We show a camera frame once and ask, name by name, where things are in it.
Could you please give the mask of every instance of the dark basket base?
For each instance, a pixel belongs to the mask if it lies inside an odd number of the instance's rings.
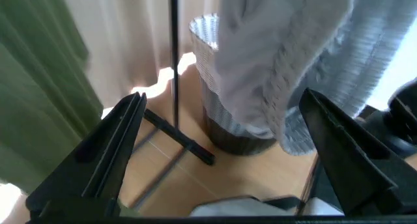
[[[274,146],[276,142],[275,139],[254,139],[234,136],[210,119],[206,114],[206,109],[203,108],[203,111],[208,137],[214,146],[227,153],[237,156],[254,156]]]

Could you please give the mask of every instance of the wicker basket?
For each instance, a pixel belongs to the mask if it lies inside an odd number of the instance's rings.
[[[190,23],[194,54],[203,97],[207,134],[218,148],[235,155],[249,156],[263,152],[276,142],[259,139],[233,120],[217,95],[218,88],[212,76],[214,54],[217,50],[218,17],[215,14],[195,18]]]

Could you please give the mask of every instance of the laundry basket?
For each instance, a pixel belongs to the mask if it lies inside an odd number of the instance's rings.
[[[218,148],[235,155],[256,155],[273,146],[275,139],[259,139],[247,132],[224,108],[213,78],[217,47],[218,17],[204,15],[190,23],[194,54],[197,59],[203,98],[204,120],[210,140]]]

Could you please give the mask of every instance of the beige curtain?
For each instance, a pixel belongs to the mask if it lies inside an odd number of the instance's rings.
[[[170,66],[168,0],[65,0],[89,51],[87,77],[104,107],[133,87],[156,83]],[[179,0],[181,52],[191,51],[189,22],[216,12],[218,0]]]

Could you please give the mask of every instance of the green curtain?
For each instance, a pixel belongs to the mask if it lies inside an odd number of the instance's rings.
[[[64,0],[0,0],[0,179],[32,192],[100,121]]]

